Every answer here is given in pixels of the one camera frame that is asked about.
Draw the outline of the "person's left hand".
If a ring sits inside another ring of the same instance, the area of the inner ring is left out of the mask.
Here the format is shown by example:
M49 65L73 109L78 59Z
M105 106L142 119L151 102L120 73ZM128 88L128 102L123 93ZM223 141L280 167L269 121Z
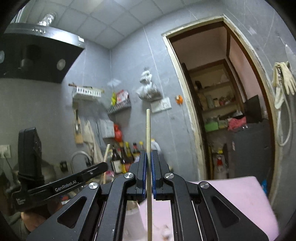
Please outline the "person's left hand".
M52 201L48 203L47 209L49 214L53 215L62 206L63 205L60 201ZM33 212L21 212L21 219L29 232L34 231L38 226L46 221L44 216Z

